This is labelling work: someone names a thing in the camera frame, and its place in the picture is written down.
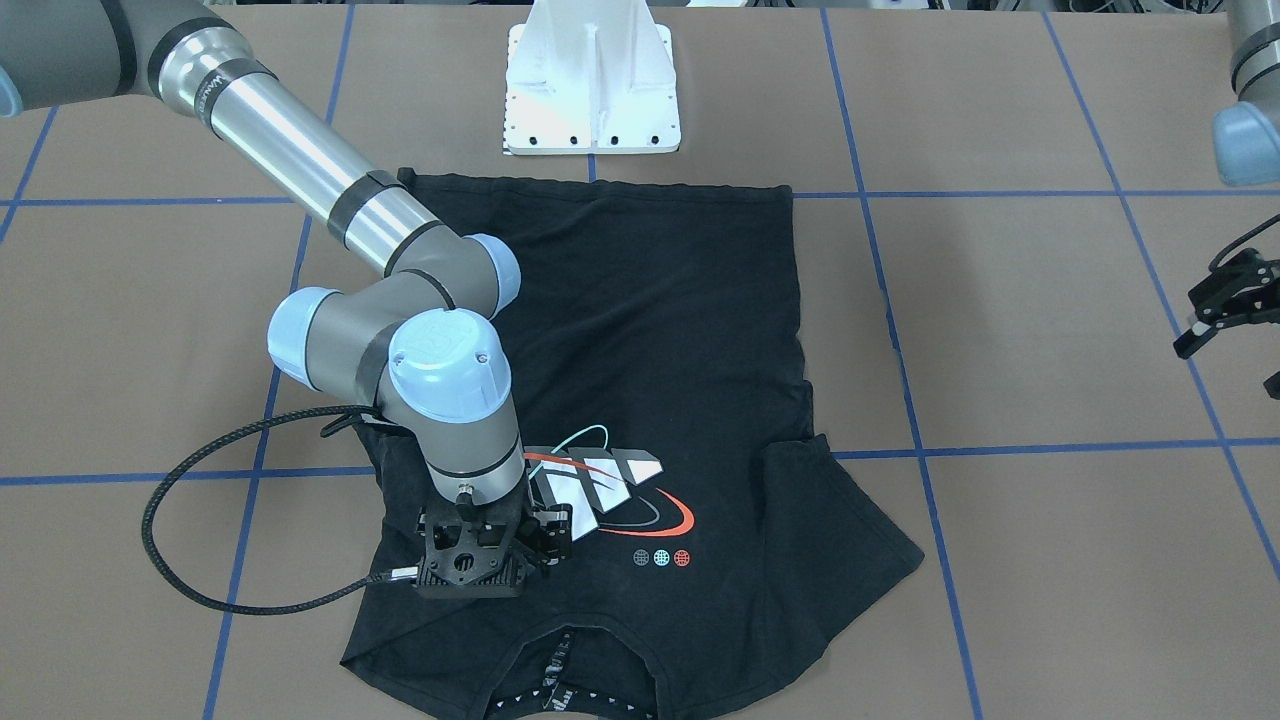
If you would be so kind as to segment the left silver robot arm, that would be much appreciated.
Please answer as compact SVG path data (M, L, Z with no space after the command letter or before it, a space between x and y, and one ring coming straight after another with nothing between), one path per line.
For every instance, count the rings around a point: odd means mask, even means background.
M1219 176L1235 187L1271 184L1279 179L1279 4L1226 1L1224 9L1236 101L1213 118ZM1172 345L1179 357L1190 357L1220 331L1277 323L1277 260L1251 247L1275 228L1277 218L1270 217L1210 261L1206 278L1188 292L1193 315Z

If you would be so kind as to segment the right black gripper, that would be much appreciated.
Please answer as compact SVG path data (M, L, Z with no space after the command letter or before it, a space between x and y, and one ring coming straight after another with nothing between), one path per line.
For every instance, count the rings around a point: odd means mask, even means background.
M570 503L538 510L522 489L483 506L467 493L453 503L435 496L419 514L413 588L428 600L517 597L526 580L571 557L572 520Z

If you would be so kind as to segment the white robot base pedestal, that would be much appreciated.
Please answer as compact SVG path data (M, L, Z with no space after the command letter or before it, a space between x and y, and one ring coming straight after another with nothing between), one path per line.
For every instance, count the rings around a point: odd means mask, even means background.
M509 29L507 152L666 154L681 143L672 33L645 1L535 1Z

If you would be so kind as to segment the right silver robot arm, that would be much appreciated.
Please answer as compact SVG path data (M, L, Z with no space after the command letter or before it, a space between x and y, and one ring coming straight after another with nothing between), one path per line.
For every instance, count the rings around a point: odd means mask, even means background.
M3 200L3 477L42 477L77 454L92 469L145 438L291 378L340 405L269 416L178 464L141 520L155 571L188 600L154 538L157 506L196 464L246 436L311 416L332 430L376 419L428 459L410 503L413 564L360 587L515 594L530 565L568 553L524 500L525 456L507 361L489 319L517 295L498 240L466 233L340 137L266 68L246 35L197 1L5 1L3 115L52 123L77 102L141 97L182 117L173 141L133 123L134 169L96 199L28 199L29 164Z

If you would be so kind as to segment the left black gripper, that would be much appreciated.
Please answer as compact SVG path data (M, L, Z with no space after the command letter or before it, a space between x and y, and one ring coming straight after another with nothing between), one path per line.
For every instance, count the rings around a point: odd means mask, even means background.
M1189 359L1221 329L1279 323L1277 261L1254 249L1242 249L1210 269L1188 299L1190 327L1174 341L1174 352Z

